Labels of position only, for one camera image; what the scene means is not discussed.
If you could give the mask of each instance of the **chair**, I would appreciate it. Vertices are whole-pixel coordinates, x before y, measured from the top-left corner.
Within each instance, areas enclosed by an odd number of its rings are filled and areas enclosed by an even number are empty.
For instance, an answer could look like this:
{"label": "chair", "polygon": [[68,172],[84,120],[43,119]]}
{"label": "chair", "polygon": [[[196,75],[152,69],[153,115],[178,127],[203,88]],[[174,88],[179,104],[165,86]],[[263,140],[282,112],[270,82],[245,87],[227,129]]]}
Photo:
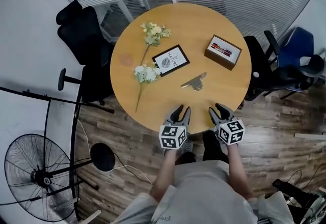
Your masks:
{"label": "chair", "polygon": [[[301,60],[307,58],[310,58],[309,63],[301,65]],[[317,81],[317,78],[325,69],[324,59],[314,54],[313,35],[301,27],[294,28],[273,61],[276,59],[278,67],[293,66],[306,77],[301,84],[289,87],[288,90],[291,90],[291,92],[281,97],[281,99],[289,97],[295,92],[308,89]]]}
{"label": "chair", "polygon": [[110,61],[113,45],[100,30],[95,10],[82,9],[77,0],[57,14],[59,37],[67,44],[81,65],[85,65],[81,80],[66,76],[64,68],[59,77],[58,90],[65,82],[79,83],[83,102],[100,101],[113,94],[110,79]]}
{"label": "chair", "polygon": [[259,42],[254,36],[244,37],[247,43],[251,64],[252,75],[248,92],[245,100],[252,101],[262,92],[268,91],[267,94],[275,90],[286,89],[299,84],[303,79],[300,74],[292,66],[284,66],[272,71],[271,64],[268,59],[274,52],[279,54],[280,47],[270,31],[264,31],[270,45],[266,53],[264,53]]}

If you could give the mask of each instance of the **black office chair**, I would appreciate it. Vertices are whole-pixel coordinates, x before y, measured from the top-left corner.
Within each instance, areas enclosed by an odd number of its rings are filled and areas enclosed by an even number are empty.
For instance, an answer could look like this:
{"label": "black office chair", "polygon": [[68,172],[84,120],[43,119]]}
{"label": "black office chair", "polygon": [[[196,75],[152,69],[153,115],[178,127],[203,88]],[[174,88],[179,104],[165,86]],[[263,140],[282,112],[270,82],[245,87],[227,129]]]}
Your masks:
{"label": "black office chair", "polygon": [[110,79],[110,61],[113,45],[100,30],[96,12],[92,7],[82,9],[77,0],[57,14],[59,37],[67,44],[83,68],[81,80],[66,76],[64,68],[59,77],[58,90],[65,82],[79,83],[83,102],[100,101],[113,94]]}
{"label": "black office chair", "polygon": [[250,52],[252,64],[249,89],[244,98],[247,101],[254,100],[262,92],[268,91],[265,94],[266,96],[272,91],[296,86],[306,79],[306,77],[298,73],[297,69],[292,66],[277,68],[274,71],[271,69],[273,61],[269,62],[268,59],[273,52],[275,55],[278,55],[280,47],[270,31],[264,31],[264,33],[270,43],[266,53],[264,53],[254,36],[244,37]]}

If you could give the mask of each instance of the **flower stem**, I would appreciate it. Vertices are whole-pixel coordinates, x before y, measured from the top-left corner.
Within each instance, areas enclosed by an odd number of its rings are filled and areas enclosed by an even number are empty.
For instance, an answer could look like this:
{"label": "flower stem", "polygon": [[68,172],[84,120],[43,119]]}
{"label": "flower stem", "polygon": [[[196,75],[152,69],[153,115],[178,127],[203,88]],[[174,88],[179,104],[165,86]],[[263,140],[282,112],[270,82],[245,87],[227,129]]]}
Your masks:
{"label": "flower stem", "polygon": [[143,84],[141,83],[141,84],[140,84],[140,89],[139,89],[139,94],[138,94],[138,99],[137,99],[137,104],[136,104],[136,111],[135,111],[135,113],[137,113],[138,104],[139,104],[139,100],[140,100],[140,98],[141,98],[142,92],[143,92]]}
{"label": "flower stem", "polygon": [[148,49],[149,49],[149,46],[150,46],[150,45],[147,45],[147,47],[146,47],[146,50],[145,50],[145,53],[144,53],[144,55],[143,55],[143,58],[142,58],[142,61],[141,61],[140,66],[142,65],[142,62],[144,61],[144,58],[145,58],[146,53],[147,53],[147,51],[148,51]]}

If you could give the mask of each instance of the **wooden box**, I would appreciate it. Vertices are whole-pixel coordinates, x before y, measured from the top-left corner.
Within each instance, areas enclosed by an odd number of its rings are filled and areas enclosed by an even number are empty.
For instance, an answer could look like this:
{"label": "wooden box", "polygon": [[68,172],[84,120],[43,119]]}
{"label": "wooden box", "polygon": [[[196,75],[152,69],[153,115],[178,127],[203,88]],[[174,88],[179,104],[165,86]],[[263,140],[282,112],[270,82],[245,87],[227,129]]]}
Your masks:
{"label": "wooden box", "polygon": [[241,48],[238,48],[217,35],[212,37],[204,53],[205,57],[215,61],[229,70],[234,68],[240,54]]}

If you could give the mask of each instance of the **human arm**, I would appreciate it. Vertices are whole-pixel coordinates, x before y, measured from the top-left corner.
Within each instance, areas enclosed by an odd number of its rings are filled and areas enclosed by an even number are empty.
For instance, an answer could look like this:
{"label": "human arm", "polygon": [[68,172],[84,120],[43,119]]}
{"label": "human arm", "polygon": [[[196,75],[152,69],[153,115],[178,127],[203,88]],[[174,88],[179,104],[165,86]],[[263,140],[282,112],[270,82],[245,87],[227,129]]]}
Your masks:
{"label": "human arm", "polygon": [[246,200],[253,198],[248,178],[236,144],[227,146],[229,154],[230,186]]}
{"label": "human arm", "polygon": [[163,165],[149,192],[157,202],[160,202],[169,186],[173,184],[176,154],[177,150],[169,150],[166,152]]}

